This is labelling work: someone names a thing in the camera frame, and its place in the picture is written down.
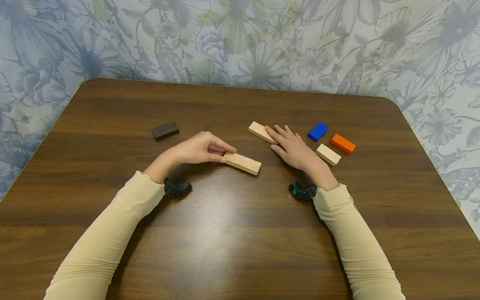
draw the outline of blue block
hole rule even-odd
[[[327,130],[328,126],[320,122],[307,134],[307,136],[312,141],[316,142],[325,134],[325,132],[327,132]]]

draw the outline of finger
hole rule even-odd
[[[237,149],[235,149],[234,147],[230,146],[229,144],[225,143],[222,139],[220,139],[219,137],[216,137],[212,134],[212,141],[210,142],[210,145],[214,145],[214,146],[217,146],[217,147],[220,147],[222,148],[223,150],[225,151],[228,151],[228,152],[233,152],[233,153],[236,153],[237,152]]]
[[[217,145],[209,145],[209,146],[208,146],[208,150],[209,150],[209,152],[210,152],[210,150],[211,150],[211,151],[217,151],[217,152],[223,152],[223,153],[226,152],[226,150],[225,150],[224,148],[219,147],[219,146],[217,146]]]
[[[208,153],[207,154],[207,161],[216,161],[216,162],[219,162],[219,163],[224,163],[225,159],[220,154]]]
[[[303,139],[301,138],[301,136],[300,136],[298,133],[295,133],[295,136],[296,136],[302,143],[305,143],[305,142],[303,141]]]
[[[282,147],[280,147],[279,145],[271,145],[270,148],[278,154],[278,156],[280,156],[283,160],[285,160],[285,156],[287,155],[287,153],[285,152],[285,150],[283,150]]]
[[[272,139],[279,143],[279,144],[282,144],[284,142],[286,142],[285,138],[283,136],[281,136],[278,132],[276,132],[275,130],[271,129],[270,127],[268,126],[265,126],[265,130],[267,131],[267,133],[272,137]]]
[[[218,154],[218,155],[221,155],[223,156],[223,154],[225,154],[225,151],[212,151],[212,150],[207,150],[208,153],[212,153],[212,154]]]
[[[290,127],[288,127],[287,125],[285,125],[285,131],[288,133],[288,134],[291,134],[291,135],[294,135],[292,130],[290,130]]]
[[[276,130],[276,132],[278,132],[284,138],[288,138],[288,133],[283,128],[281,128],[280,126],[275,125],[275,130]]]

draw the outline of black wrist device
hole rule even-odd
[[[304,187],[298,180],[292,182],[288,186],[288,190],[295,198],[300,200],[309,200],[317,195],[317,187],[314,184]]]
[[[167,178],[163,184],[165,185],[165,194],[176,198],[183,196],[192,189],[192,185],[185,179],[180,179],[177,183],[174,183]]]

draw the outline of flower pattern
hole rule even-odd
[[[82,28],[63,30],[64,51],[69,60],[69,69],[85,79],[95,77],[128,78],[128,67],[121,61],[118,52],[95,30]]]
[[[320,74],[326,67],[330,54],[325,49],[308,48],[297,58],[300,77]]]
[[[428,138],[434,145],[445,145],[462,132],[463,120],[456,117],[454,110],[435,108],[427,114],[425,122],[420,126],[423,138]]]
[[[236,81],[242,86],[279,89],[288,75],[287,57],[272,42],[260,42],[254,51],[247,50],[238,62],[242,75]]]
[[[480,1],[0,0],[0,26],[0,199],[86,79],[363,94],[480,237]]]

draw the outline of long sleeve shirt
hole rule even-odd
[[[44,299],[104,300],[133,231],[164,195],[163,184],[137,171],[68,253]],[[318,189],[313,202],[335,237],[353,298],[404,300],[394,271],[347,187]]]

